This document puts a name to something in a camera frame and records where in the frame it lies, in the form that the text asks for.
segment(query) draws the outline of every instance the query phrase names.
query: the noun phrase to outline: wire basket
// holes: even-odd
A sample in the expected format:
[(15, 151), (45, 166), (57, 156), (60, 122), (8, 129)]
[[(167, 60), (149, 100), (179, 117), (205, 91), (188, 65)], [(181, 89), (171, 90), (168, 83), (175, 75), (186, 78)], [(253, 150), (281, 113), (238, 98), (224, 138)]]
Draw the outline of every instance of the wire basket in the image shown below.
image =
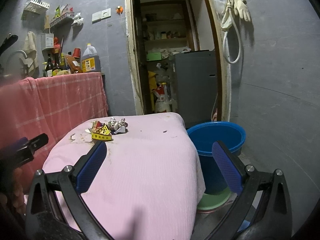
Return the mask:
[(49, 3), (39, 0), (28, 0), (24, 8), (25, 11), (34, 12), (37, 14), (42, 14), (50, 7)]

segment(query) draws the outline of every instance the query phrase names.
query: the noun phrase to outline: shower hose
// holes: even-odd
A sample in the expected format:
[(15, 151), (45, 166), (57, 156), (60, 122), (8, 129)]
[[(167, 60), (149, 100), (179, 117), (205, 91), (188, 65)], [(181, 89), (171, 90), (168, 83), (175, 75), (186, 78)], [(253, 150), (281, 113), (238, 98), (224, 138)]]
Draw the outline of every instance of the shower hose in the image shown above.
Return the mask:
[(228, 11), (229, 11), (229, 15), (230, 15), (230, 17), (231, 17), (231, 22), (232, 22), (233, 26), (235, 27), (236, 33), (237, 33), (237, 36), (238, 36), (239, 52), (238, 52), (238, 57), (237, 57), (234, 61), (230, 61), (230, 60), (228, 59), (228, 56), (227, 56), (227, 54), (226, 54), (226, 40), (227, 40), (227, 35), (228, 35), (228, 32), (229, 32), (229, 31), (226, 31), (226, 32), (224, 33), (223, 43), (222, 43), (223, 56), (224, 56), (224, 58), (226, 59), (226, 61), (227, 61), (229, 64), (234, 64), (234, 63), (238, 62), (238, 60), (239, 60), (239, 58), (240, 58), (240, 56), (241, 56), (241, 40), (240, 40), (240, 34), (239, 34), (239, 31), (238, 31), (237, 25), (236, 25), (235, 20), (234, 20), (234, 18), (233, 18), (233, 16), (232, 16), (231, 6), (228, 7)]

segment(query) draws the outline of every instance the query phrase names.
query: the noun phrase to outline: plastic jug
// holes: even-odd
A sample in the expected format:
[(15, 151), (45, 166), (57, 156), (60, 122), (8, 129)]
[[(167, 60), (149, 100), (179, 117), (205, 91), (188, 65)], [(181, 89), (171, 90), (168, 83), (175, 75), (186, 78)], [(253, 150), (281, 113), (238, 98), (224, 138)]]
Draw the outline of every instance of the plastic jug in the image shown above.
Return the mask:
[(85, 72), (101, 72), (100, 59), (95, 47), (91, 43), (87, 44), (81, 58), (82, 71)]

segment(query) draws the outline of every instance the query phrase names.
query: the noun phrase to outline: gray refrigerator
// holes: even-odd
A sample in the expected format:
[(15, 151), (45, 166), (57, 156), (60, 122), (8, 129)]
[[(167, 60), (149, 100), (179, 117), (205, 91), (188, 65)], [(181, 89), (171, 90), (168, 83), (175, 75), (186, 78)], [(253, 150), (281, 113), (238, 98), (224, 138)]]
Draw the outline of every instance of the gray refrigerator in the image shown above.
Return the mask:
[(186, 128), (211, 121), (217, 96), (217, 63), (215, 51), (192, 51), (175, 54), (170, 80), (176, 112)]

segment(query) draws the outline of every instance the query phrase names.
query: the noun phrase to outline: pink towel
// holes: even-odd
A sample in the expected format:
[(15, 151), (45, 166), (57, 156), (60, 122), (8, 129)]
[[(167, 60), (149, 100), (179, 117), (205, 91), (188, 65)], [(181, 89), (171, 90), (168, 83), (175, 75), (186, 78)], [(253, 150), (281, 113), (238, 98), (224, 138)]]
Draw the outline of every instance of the pink towel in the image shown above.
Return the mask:
[[(181, 116), (161, 113), (125, 119), (128, 132), (106, 142), (107, 157), (82, 198), (115, 239), (129, 239), (124, 236), (137, 219), (137, 240), (189, 240), (205, 186), (197, 150)], [(57, 143), (44, 163), (46, 173), (74, 165), (89, 152), (93, 142), (85, 129), (94, 120)], [(108, 122), (110, 117), (98, 120)], [(57, 196), (69, 225), (78, 229), (62, 194)]]
[(25, 164), (22, 185), (29, 189), (34, 172), (70, 130), (88, 119), (107, 116), (108, 106), (100, 73), (28, 77), (0, 88), (0, 148), (19, 138), (46, 133), (49, 143)]

